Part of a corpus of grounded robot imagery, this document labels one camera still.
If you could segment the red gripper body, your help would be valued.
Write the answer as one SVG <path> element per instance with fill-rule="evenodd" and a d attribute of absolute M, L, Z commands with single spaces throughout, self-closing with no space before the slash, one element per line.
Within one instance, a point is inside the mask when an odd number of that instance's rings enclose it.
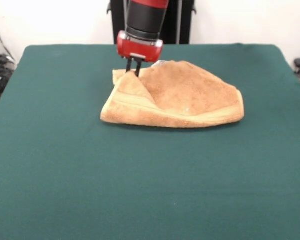
<path fill-rule="evenodd" d="M 145 41 L 128 35 L 121 30 L 117 36 L 117 52 L 124 58 L 137 58 L 144 62 L 155 63 L 159 60 L 164 42 L 160 39 L 156 41 Z"/>

